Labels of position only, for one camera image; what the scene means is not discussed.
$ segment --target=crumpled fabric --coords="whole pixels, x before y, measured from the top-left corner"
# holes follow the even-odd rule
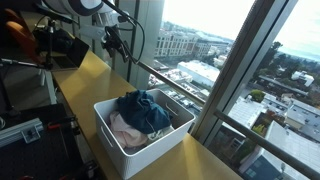
[[[110,114],[110,130],[122,148],[141,146],[148,140],[147,135],[128,125],[117,111]]]
[[[143,134],[157,132],[171,125],[169,113],[154,102],[145,90],[136,90],[117,99],[125,122]]]
[[[157,132],[147,134],[148,140],[145,143],[145,145],[150,145],[150,144],[156,142],[158,139],[161,139],[163,136],[169,134],[172,131],[174,131],[174,128],[172,126],[169,126],[169,127],[163,128]]]

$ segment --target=storage bin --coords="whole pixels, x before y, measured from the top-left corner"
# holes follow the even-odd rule
[[[172,116],[173,131],[142,149],[122,149],[108,125],[109,115],[117,110],[117,98],[94,105],[97,133],[113,164],[123,179],[128,179],[182,141],[195,116],[159,89],[148,90],[154,102]]]

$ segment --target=pink cloth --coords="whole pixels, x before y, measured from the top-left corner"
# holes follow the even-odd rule
[[[110,114],[110,129],[122,148],[141,146],[148,140],[147,135],[128,125],[117,111]]]

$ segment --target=metal window frame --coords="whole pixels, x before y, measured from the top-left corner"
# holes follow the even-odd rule
[[[254,3],[206,103],[145,63],[140,62],[138,65],[196,103],[202,105],[205,103],[204,110],[198,119],[195,130],[192,132],[192,135],[203,145],[209,145],[220,129],[223,120],[312,179],[313,177],[319,177],[319,173],[304,166],[303,163],[281,151],[251,130],[241,125],[238,126],[236,121],[227,116],[296,3],[297,0],[257,0]]]

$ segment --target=sky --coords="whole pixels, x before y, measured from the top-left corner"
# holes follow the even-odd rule
[[[235,39],[254,0],[166,0],[163,20]],[[320,1],[298,0],[275,41],[280,51],[320,62]]]

